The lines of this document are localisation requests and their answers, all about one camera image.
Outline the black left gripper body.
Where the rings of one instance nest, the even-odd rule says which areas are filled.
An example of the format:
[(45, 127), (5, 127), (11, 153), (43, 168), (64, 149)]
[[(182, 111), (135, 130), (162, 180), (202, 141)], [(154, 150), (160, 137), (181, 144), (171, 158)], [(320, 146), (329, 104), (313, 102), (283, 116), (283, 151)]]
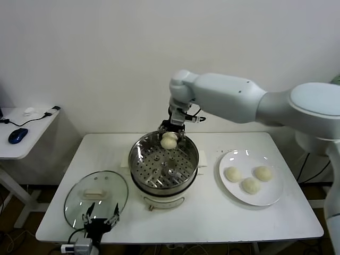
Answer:
[(87, 238), (92, 239), (93, 243), (100, 243), (102, 236), (111, 231), (112, 226), (107, 218), (94, 218), (84, 223)]

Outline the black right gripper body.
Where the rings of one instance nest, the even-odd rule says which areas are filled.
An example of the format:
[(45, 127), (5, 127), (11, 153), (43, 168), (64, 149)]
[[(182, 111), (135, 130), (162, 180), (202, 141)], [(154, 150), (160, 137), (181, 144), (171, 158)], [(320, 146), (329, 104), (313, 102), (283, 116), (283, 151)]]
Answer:
[(179, 126), (172, 124), (170, 120), (163, 120), (158, 131), (160, 133), (173, 132), (182, 135), (185, 133), (185, 125)]

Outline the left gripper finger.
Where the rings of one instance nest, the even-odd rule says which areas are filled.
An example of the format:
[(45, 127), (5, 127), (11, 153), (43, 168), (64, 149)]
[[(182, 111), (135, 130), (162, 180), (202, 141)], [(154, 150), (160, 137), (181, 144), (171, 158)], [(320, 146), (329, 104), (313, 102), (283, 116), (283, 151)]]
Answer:
[(107, 225), (116, 225), (116, 223), (120, 220), (120, 210), (118, 203), (115, 206), (114, 213), (111, 218), (108, 218), (104, 221)]
[(84, 224), (88, 224), (91, 220), (91, 215), (95, 207), (95, 202), (93, 202), (90, 207), (86, 210), (84, 214), (82, 214), (82, 221)]

